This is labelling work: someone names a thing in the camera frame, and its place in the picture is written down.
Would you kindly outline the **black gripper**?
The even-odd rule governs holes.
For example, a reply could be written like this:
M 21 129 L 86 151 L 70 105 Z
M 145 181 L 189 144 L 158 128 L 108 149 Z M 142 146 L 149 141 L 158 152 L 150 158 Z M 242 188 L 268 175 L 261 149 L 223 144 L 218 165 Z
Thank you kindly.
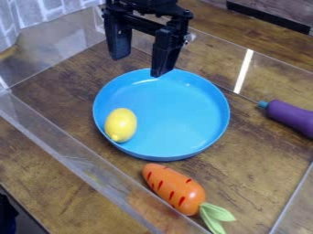
M 161 25 L 143 18 L 145 15 L 169 16 L 170 20 Z M 174 69 L 193 19 L 193 13 L 178 5 L 178 0 L 107 0 L 103 19 L 107 48 L 114 60 L 130 55 L 135 29 L 155 34 L 150 75 L 158 78 Z

